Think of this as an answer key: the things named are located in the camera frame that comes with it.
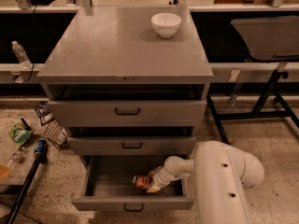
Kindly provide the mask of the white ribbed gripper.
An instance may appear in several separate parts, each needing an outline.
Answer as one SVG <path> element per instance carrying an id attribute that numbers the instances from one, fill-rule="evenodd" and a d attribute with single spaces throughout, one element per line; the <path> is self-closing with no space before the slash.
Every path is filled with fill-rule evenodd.
<path id="1" fill-rule="evenodd" d="M 173 180 L 174 175 L 169 174 L 163 166 L 159 166 L 148 173 L 153 179 L 153 183 L 147 188 L 147 193 L 158 192 L 161 188 L 168 186 Z"/>

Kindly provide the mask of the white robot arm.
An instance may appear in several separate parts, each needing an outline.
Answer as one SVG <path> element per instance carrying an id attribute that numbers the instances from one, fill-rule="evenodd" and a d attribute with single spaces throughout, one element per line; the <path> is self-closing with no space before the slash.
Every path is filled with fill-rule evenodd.
<path id="1" fill-rule="evenodd" d="M 189 160 L 168 157 L 149 173 L 148 192 L 186 175 L 194 177 L 200 224 L 253 224 L 246 188 L 262 185 L 264 169 L 253 155 L 219 141 L 200 145 Z"/>

